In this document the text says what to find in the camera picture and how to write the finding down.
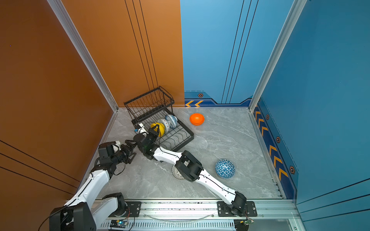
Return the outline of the yellow plastic bowl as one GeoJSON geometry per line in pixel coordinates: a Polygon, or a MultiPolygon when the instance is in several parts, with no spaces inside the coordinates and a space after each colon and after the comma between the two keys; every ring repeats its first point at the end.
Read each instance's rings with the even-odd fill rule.
{"type": "Polygon", "coordinates": [[[166,128],[163,123],[156,122],[150,125],[150,131],[162,137],[166,132],[166,128]]]}

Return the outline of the blue floral white bowl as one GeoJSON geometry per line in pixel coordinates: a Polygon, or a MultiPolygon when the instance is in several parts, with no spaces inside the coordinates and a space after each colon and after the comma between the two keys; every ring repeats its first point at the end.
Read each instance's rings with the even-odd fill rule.
{"type": "Polygon", "coordinates": [[[177,127],[178,119],[176,116],[168,114],[165,116],[165,119],[169,122],[171,129],[175,129],[177,127]]]}

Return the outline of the orange plastic bowl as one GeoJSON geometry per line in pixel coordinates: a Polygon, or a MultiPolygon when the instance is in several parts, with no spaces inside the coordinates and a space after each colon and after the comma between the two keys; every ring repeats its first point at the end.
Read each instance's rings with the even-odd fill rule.
{"type": "Polygon", "coordinates": [[[195,126],[200,126],[204,123],[205,117],[200,113],[194,113],[190,116],[189,121],[195,126]]]}

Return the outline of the green patterned white bowl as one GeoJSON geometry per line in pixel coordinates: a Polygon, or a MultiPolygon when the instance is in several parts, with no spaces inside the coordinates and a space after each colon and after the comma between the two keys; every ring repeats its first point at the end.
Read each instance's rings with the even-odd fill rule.
{"type": "Polygon", "coordinates": [[[167,134],[169,131],[170,131],[170,129],[171,129],[171,127],[170,127],[170,123],[169,123],[169,121],[167,121],[166,119],[164,119],[164,118],[160,118],[160,119],[158,119],[158,121],[157,122],[159,122],[159,123],[161,123],[161,124],[163,124],[164,125],[164,128],[165,128],[165,134],[167,134]]]}

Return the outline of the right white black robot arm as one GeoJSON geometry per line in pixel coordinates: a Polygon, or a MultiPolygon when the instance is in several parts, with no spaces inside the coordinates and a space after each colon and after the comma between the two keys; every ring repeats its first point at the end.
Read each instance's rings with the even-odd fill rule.
{"type": "Polygon", "coordinates": [[[134,142],[144,156],[150,160],[174,165],[185,180],[199,183],[221,198],[233,215],[239,217],[247,215],[247,198],[242,193],[227,187],[213,177],[189,151],[178,153],[157,145],[159,132],[155,129],[156,127],[134,136],[134,142]]]}

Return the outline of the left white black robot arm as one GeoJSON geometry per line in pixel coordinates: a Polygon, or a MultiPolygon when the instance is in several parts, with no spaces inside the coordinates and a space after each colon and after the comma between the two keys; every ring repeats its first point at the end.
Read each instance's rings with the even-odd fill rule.
{"type": "Polygon", "coordinates": [[[92,208],[103,187],[115,175],[117,165],[130,164],[136,153],[136,142],[126,140],[105,142],[99,145],[99,157],[88,179],[76,194],[62,207],[55,208],[49,216],[50,231],[96,231],[110,216],[127,216],[128,208],[122,193],[111,193],[92,208]]]}

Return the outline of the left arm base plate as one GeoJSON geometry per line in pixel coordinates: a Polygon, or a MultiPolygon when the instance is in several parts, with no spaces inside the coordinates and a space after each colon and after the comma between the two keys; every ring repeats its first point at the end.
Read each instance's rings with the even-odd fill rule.
{"type": "Polygon", "coordinates": [[[113,212],[109,218],[137,218],[140,215],[142,202],[140,201],[128,201],[125,202],[126,207],[124,212],[113,212]]]}

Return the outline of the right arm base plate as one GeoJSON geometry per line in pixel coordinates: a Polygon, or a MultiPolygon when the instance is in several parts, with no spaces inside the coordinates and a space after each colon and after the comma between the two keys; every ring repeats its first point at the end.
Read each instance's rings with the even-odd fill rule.
{"type": "Polygon", "coordinates": [[[241,216],[233,214],[229,205],[225,204],[224,201],[217,202],[217,211],[219,217],[249,217],[254,218],[257,217],[257,209],[255,203],[253,201],[246,202],[246,211],[241,216]]]}

